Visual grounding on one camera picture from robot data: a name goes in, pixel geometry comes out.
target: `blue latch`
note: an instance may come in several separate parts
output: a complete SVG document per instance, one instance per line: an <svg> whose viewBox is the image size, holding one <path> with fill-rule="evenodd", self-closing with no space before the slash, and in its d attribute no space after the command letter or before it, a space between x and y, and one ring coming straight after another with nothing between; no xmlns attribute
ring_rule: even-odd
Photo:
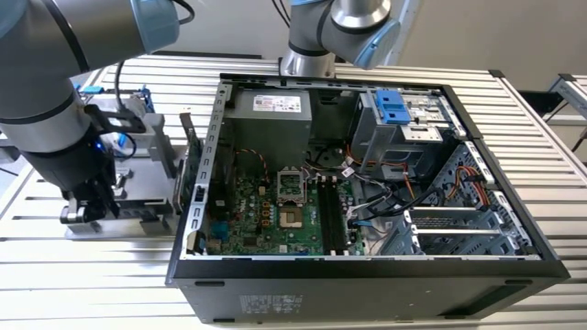
<svg viewBox="0 0 587 330"><path fill-rule="evenodd" d="M404 99L397 91L376 91L374 103L381 111L381 121L385 124L408 124L412 121Z"/></svg>
<svg viewBox="0 0 587 330"><path fill-rule="evenodd" d="M99 86L87 86L81 91L83 94L101 94L103 93L103 88Z"/></svg>

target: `metal workbench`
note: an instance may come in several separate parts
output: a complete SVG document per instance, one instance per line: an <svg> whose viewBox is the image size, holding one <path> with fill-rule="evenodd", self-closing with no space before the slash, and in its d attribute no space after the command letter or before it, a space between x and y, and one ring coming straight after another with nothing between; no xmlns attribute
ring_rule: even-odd
<svg viewBox="0 0 587 330"><path fill-rule="evenodd" d="M557 92L578 114L587 118L587 76L560 74L549 91Z"/></svg>
<svg viewBox="0 0 587 330"><path fill-rule="evenodd" d="M89 83L111 87L114 69ZM146 84L165 132L183 143L175 113L187 110L203 137L218 73L276 74L272 60L143 56L129 60L121 88ZM544 231L572 279L476 322L442 322L477 330L587 328L587 176L505 79L486 71L381 67L369 72L338 65L340 78L448 84L480 128L506 177ZM26 168L0 210L0 328L30 326L193 329L199 326L178 290L165 288L171 237L66 241L57 215L57 189ZM281 324L281 329L432 329L437 323ZM273 324L245 328L277 327Z"/></svg>

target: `power supply label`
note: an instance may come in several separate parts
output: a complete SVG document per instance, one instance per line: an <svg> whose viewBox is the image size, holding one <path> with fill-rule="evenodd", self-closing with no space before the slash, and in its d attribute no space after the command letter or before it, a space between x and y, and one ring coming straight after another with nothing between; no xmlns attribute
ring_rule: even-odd
<svg viewBox="0 0 587 330"><path fill-rule="evenodd" d="M298 96L257 95L253 101L253 111L301 112Z"/></svg>

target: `white wall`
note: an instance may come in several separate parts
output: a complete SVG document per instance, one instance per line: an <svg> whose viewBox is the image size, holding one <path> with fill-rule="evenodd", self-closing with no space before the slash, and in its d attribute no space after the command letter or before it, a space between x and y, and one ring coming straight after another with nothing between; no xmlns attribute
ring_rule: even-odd
<svg viewBox="0 0 587 330"><path fill-rule="evenodd" d="M587 74L585 0L421 0L398 65L500 69L518 89Z"/></svg>
<svg viewBox="0 0 587 330"><path fill-rule="evenodd" d="M195 11L194 20L181 26L178 41L165 50L282 56L289 32L270 0L186 2Z"/></svg>

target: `motherboard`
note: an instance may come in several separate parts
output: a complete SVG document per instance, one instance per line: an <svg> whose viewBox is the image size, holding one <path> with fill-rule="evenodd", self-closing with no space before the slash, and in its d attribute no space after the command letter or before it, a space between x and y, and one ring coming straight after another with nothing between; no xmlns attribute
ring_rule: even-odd
<svg viewBox="0 0 587 330"><path fill-rule="evenodd" d="M225 221L211 222L207 254L219 255L298 255L322 256L330 241L330 229L324 232L324 205L320 182L305 179L301 185L290 174L277 176L269 184L256 177L238 177L233 191L233 209ZM282 201L278 196L298 195L302 200ZM350 182L336 183L338 214L352 205ZM349 254L362 255L360 233L345 230L342 217L334 219L336 239Z"/></svg>

